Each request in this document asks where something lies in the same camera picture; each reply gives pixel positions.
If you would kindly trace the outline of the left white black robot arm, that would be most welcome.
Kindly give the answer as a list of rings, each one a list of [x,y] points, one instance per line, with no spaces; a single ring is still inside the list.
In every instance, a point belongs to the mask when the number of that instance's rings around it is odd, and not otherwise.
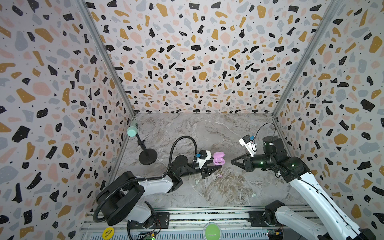
[[[93,221],[114,226],[129,220],[149,228],[157,213],[150,203],[143,201],[144,197],[176,191],[186,175],[200,174],[203,179],[209,177],[225,164],[224,156],[223,152],[211,154],[201,151],[192,162],[184,155],[177,156],[164,177],[139,178],[132,172],[125,172],[97,195]]]

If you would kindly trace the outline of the pink earbud charging case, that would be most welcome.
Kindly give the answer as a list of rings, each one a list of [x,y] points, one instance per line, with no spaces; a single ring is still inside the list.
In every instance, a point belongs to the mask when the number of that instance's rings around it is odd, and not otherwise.
[[[224,152],[216,152],[213,154],[213,164],[215,166],[222,166],[225,164],[224,160],[225,153]]]

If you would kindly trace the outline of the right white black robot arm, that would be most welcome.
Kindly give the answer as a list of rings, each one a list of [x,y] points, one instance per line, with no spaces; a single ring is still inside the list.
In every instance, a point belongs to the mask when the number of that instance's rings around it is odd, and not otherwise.
[[[248,153],[231,161],[247,172],[255,169],[271,170],[291,185],[309,204],[321,224],[299,215],[281,201],[265,206],[262,221],[274,227],[282,225],[291,228],[307,240],[374,240],[375,234],[362,229],[350,219],[319,185],[308,166],[298,157],[290,157],[284,143],[277,136],[263,138],[263,154],[257,154],[254,136],[246,135],[239,140]]]

